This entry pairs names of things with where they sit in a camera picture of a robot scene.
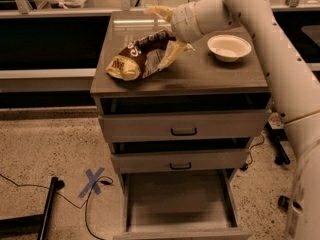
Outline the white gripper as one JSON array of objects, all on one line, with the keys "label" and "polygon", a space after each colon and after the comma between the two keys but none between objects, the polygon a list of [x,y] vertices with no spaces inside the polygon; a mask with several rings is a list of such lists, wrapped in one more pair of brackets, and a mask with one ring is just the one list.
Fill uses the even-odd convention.
[{"label": "white gripper", "polygon": [[170,22],[172,32],[180,41],[169,41],[158,69],[169,67],[180,55],[186,51],[194,51],[191,44],[203,37],[196,16],[196,3],[191,2],[171,8],[168,6],[150,5],[145,14],[154,14],[160,19]]}]

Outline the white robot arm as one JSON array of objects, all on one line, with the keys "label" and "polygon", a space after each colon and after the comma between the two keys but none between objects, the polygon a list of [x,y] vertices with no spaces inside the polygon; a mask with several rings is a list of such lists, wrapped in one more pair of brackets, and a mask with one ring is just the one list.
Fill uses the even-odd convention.
[{"label": "white robot arm", "polygon": [[286,240],[320,240],[320,83],[273,16],[269,0],[200,0],[146,7],[171,25],[176,38],[245,27],[258,56],[276,111],[296,155]]}]

